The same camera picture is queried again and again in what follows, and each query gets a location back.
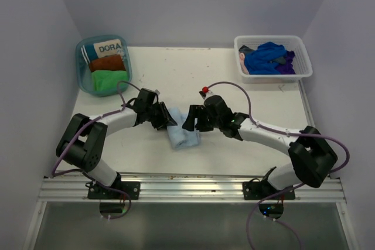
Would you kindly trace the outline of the light blue towel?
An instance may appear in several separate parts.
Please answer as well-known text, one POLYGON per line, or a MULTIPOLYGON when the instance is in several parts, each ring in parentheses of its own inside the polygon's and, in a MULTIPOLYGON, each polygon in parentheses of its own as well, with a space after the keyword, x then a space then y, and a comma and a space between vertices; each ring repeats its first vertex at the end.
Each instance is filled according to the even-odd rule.
POLYGON ((174 150, 192 148, 200 145, 200 135, 198 131, 187 131, 182 128, 188 115, 181 113, 179 108, 168 109, 171 117, 177 125, 167 126, 167 133, 174 150))

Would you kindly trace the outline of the green microfiber towel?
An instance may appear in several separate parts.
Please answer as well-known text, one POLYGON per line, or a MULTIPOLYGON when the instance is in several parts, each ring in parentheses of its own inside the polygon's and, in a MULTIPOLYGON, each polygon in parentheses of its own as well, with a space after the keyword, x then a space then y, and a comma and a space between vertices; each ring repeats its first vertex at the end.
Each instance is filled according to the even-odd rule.
POLYGON ((92 72, 94 91, 107 91, 117 87, 119 81, 128 81, 128 73, 124 70, 97 70, 92 72))

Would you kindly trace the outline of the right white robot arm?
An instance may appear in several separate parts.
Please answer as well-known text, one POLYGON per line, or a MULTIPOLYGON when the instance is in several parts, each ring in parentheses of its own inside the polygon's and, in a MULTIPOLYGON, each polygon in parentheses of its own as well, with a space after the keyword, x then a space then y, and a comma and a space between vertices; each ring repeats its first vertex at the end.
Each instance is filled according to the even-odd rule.
POLYGON ((318 188, 338 159, 314 127, 266 130, 248 114, 233 112, 219 95, 205 97, 202 105, 191 105, 182 127, 200 132, 218 129, 228 138, 259 143, 289 156, 289 164, 273 167, 261 180, 249 182, 246 189, 257 197, 276 198, 283 189, 298 184, 318 188))

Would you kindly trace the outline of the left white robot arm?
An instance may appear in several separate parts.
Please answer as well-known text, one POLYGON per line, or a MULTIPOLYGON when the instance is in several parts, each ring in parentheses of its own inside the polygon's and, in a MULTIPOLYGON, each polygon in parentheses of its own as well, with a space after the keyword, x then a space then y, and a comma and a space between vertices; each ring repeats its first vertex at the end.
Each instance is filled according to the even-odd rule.
POLYGON ((177 125, 165 103, 159 101, 158 93, 146 88, 138 90, 137 97, 115 111, 91 117, 73 115, 56 148, 58 162, 74 166, 100 184, 106 197, 117 198, 122 191, 121 176, 102 160, 105 139, 144 122, 156 130, 177 125))

